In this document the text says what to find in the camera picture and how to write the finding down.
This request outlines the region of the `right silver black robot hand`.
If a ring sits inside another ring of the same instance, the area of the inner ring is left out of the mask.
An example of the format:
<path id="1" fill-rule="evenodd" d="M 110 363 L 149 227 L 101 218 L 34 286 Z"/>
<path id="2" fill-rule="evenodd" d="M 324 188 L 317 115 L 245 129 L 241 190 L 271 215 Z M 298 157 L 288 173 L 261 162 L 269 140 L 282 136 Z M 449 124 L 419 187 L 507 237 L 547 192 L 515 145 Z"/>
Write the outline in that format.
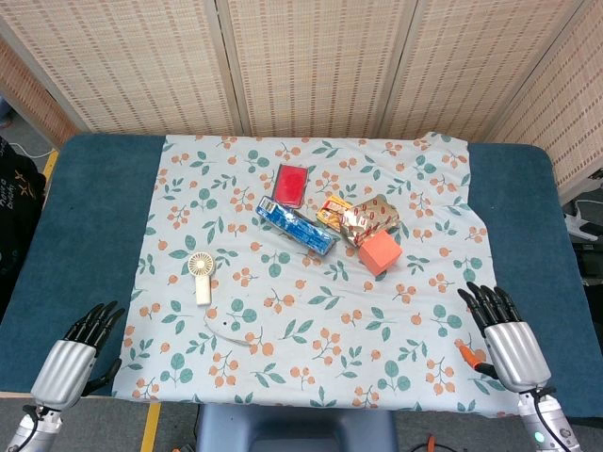
<path id="1" fill-rule="evenodd" d="M 472 282 L 457 293 L 471 313 L 492 360 L 481 360 L 469 347 L 460 346 L 465 362 L 514 393 L 546 387 L 550 369 L 530 325 L 522 319 L 512 298 L 498 286 L 490 288 Z"/>

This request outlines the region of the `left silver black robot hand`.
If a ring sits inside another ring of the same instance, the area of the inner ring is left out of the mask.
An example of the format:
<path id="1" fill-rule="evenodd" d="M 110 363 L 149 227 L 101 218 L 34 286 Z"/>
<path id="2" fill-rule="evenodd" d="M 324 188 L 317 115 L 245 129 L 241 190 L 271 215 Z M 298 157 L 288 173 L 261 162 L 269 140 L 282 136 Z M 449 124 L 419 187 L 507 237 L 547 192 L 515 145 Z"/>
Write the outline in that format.
<path id="1" fill-rule="evenodd" d="M 54 343 L 31 389 L 38 406 L 62 412 L 114 379 L 122 366 L 119 357 L 101 377 L 92 379 L 90 374 L 124 312 L 115 300 L 99 303 Z"/>

